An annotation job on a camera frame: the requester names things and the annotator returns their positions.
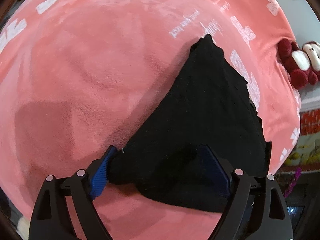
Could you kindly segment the black small garment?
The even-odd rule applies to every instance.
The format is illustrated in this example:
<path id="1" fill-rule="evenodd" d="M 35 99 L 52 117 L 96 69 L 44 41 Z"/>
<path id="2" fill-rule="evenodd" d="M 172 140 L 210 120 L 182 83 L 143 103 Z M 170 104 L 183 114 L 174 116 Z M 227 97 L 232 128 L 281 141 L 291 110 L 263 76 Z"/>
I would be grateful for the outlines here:
<path id="1" fill-rule="evenodd" d="M 262 177 L 270 157 L 246 80 L 206 35 L 158 107 L 110 158 L 106 177 L 161 203 L 222 212 L 231 178 L 218 162 Z"/>

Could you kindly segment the purple orchid flower arrangement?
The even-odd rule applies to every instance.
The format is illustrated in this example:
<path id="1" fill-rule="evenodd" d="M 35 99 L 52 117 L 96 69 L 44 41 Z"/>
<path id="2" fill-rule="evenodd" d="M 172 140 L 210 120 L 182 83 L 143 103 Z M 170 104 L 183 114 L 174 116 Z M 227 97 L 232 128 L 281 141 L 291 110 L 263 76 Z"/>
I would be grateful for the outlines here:
<path id="1" fill-rule="evenodd" d="M 287 198 L 290 195 L 290 193 L 293 191 L 293 189 L 294 189 L 295 185 L 297 184 L 297 181 L 299 180 L 301 175 L 302 175 L 302 169 L 300 167 L 297 167 L 295 174 L 291 178 L 290 183 L 287 185 L 287 187 L 283 193 L 284 198 Z"/>

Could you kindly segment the red monkey plush toy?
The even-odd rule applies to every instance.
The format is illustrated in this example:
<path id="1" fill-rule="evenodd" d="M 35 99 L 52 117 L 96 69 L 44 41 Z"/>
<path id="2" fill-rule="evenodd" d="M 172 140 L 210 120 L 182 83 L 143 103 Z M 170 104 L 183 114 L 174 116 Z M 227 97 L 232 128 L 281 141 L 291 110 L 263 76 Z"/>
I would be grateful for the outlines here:
<path id="1" fill-rule="evenodd" d="M 314 86 L 318 83 L 318 42 L 307 42 L 300 49 L 296 42 L 283 38 L 278 43 L 278 56 L 295 89 L 302 89 L 307 85 Z"/>

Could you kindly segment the pink fleece blanket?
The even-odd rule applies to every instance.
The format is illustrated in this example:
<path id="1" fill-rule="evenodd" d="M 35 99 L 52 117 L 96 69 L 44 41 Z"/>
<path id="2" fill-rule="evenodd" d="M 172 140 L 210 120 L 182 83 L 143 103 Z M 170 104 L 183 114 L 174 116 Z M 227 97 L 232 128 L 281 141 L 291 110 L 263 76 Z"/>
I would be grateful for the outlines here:
<path id="1" fill-rule="evenodd" d="M 123 147 L 206 34 L 246 79 L 276 172 L 301 107 L 277 59 L 294 34 L 276 0 L 26 0 L 1 32 L 1 188 L 18 211 L 31 218 L 49 174 Z"/>

